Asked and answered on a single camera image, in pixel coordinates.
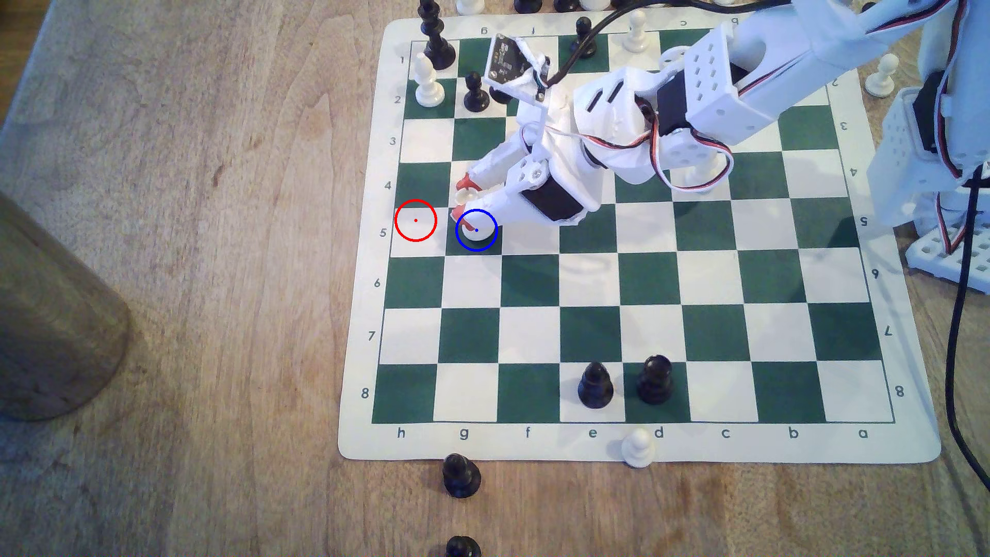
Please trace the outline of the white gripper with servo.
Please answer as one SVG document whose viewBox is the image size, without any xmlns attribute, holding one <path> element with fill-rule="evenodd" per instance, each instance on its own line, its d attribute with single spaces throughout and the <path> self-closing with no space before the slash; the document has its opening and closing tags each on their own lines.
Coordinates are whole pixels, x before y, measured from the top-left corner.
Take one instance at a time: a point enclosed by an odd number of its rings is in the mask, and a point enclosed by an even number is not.
<svg viewBox="0 0 990 557">
<path fill-rule="evenodd" d="M 575 225 L 600 208 L 607 171 L 630 184 L 659 177 L 658 90 L 657 71 L 613 70 L 576 89 L 526 71 L 509 84 L 521 104 L 519 143 L 468 167 L 454 185 L 452 221 Z M 508 174 L 509 191 L 489 189 Z"/>
</svg>

